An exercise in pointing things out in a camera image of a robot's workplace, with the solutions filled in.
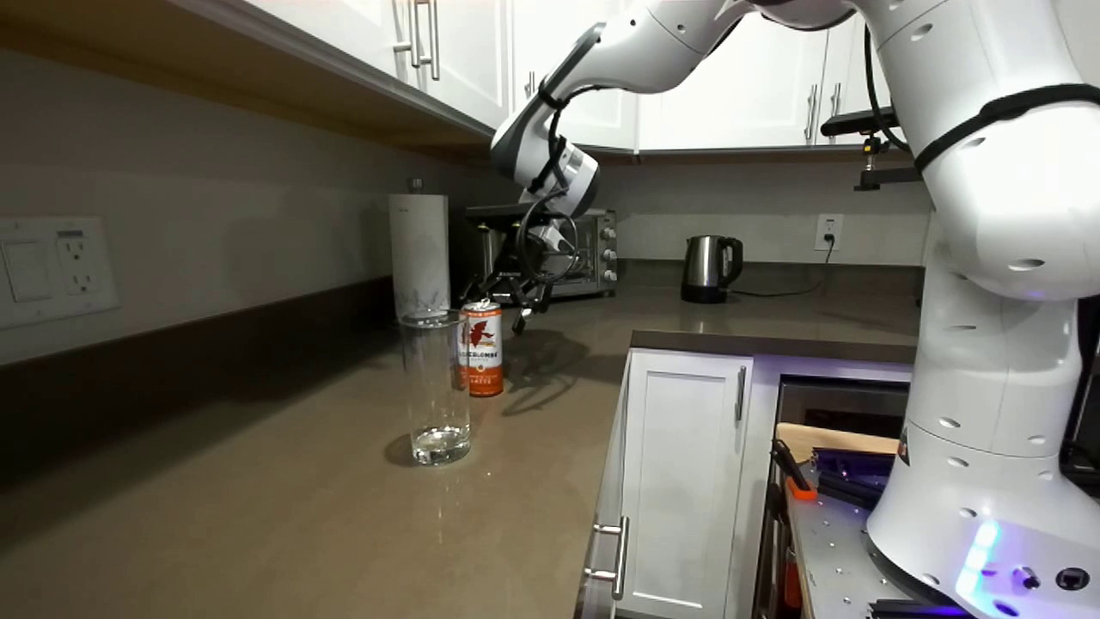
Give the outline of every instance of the kitchen counter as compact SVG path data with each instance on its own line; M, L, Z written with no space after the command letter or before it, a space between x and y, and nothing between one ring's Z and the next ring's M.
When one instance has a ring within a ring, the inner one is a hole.
M919 275L745 272L721 305L631 265L611 300L562 303L508 341L508 397L473 452L409 466L387 344L310 387L202 401L0 495L10 619L521 615L575 609L630 344L911 353Z

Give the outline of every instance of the can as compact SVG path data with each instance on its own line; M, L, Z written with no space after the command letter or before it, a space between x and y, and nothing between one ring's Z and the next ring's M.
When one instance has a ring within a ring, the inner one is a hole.
M462 376L471 400L491 400L505 392L503 315L503 305L491 300L462 305Z

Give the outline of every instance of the white wall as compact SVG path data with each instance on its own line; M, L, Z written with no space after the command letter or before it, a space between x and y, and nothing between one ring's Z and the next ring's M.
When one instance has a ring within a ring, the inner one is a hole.
M841 212L839 265L921 265L933 198L926 184L854 192L854 163L611 166L597 192L618 209L622 259L681 260L690 234L732 234L745 260L823 260L819 212Z
M0 55L0 217L104 217L120 305L0 331L0 364L387 275L384 197L466 167Z

